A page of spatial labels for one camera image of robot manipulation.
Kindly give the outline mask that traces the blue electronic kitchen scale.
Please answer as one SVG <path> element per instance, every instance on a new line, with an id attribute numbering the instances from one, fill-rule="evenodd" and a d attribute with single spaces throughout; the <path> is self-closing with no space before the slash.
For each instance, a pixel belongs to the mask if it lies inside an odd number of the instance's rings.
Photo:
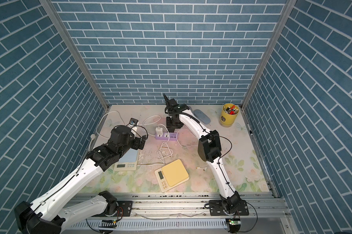
<path id="1" fill-rule="evenodd" d="M 138 162 L 138 150 L 130 149 L 120 160 L 114 165 L 114 171 L 135 171 Z"/>

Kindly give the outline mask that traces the white USB wall charger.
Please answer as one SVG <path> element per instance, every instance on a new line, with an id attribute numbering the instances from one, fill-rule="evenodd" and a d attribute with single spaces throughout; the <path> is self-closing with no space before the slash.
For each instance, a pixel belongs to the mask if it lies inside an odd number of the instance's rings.
<path id="1" fill-rule="evenodd" d="M 163 128 L 162 127 L 156 127 L 155 131 L 156 131 L 156 135 L 158 137 L 163 136 Z"/>

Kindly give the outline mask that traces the yellow electronic kitchen scale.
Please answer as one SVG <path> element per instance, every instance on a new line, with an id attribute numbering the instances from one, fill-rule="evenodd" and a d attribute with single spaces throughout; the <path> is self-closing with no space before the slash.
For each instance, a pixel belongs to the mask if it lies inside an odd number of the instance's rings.
<path id="1" fill-rule="evenodd" d="M 154 172 L 162 193 L 189 180 L 189 174 L 180 159 L 177 159 Z"/>

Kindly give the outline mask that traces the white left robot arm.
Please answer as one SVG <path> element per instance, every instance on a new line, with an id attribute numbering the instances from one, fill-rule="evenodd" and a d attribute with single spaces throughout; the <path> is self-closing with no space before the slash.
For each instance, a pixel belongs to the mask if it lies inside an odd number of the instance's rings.
<path id="1" fill-rule="evenodd" d="M 118 215 L 117 199 L 108 191 L 71 207 L 65 205 L 130 149 L 144 149 L 147 139 L 147 134 L 140 136 L 136 132 L 135 125 L 114 127 L 107 143 L 89 151 L 81 164 L 56 186 L 32 202 L 23 201 L 15 207 L 19 231 L 23 234 L 60 234 L 69 226 L 94 215 Z"/>

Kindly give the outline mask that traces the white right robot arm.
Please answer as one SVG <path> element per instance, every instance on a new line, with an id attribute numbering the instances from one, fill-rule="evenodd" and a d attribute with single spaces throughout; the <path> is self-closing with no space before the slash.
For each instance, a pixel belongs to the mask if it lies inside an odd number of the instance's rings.
<path id="1" fill-rule="evenodd" d="M 186 126 L 198 137 L 198 154 L 213 172 L 218 184 L 223 210 L 229 215 L 237 213 L 241 198 L 230 182 L 221 160 L 224 156 L 221 153 L 220 139 L 222 136 L 218 131 L 212 131 L 203 125 L 186 104 L 178 104 L 175 99 L 168 99 L 166 94 L 163 94 L 163 97 L 166 103 L 165 114 L 168 115 L 166 117 L 167 130 L 173 133 L 176 129 Z"/>

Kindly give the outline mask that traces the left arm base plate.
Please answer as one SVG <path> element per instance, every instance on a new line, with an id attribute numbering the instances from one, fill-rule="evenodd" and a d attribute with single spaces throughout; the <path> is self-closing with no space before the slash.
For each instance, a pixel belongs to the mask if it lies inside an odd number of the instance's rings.
<path id="1" fill-rule="evenodd" d="M 116 201 L 109 202 L 104 211 L 105 216 L 117 216 L 121 217 L 129 217 L 131 215 L 133 202 L 132 201 Z"/>

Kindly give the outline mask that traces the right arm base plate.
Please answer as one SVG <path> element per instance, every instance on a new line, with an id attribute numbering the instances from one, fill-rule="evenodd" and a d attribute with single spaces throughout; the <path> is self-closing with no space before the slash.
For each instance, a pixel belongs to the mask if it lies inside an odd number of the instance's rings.
<path id="1" fill-rule="evenodd" d="M 211 216 L 249 215 L 248 205 L 245 200 L 240 200 L 233 205 L 229 205 L 226 201 L 222 200 L 210 200 L 204 207 L 210 211 Z"/>

